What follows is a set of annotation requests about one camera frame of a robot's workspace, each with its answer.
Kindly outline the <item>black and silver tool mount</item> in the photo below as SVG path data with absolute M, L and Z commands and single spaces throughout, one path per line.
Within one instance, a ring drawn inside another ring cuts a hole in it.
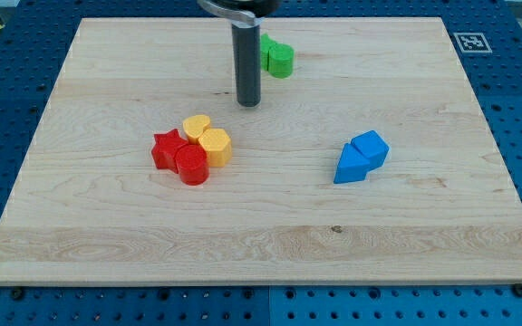
M 197 4 L 215 17 L 232 23 L 255 26 L 278 10 L 281 0 L 198 0 Z

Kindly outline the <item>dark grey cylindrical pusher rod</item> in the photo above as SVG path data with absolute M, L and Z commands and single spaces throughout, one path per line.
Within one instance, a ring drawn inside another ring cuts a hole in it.
M 231 24 L 237 102 L 255 107 L 261 101 L 259 26 Z

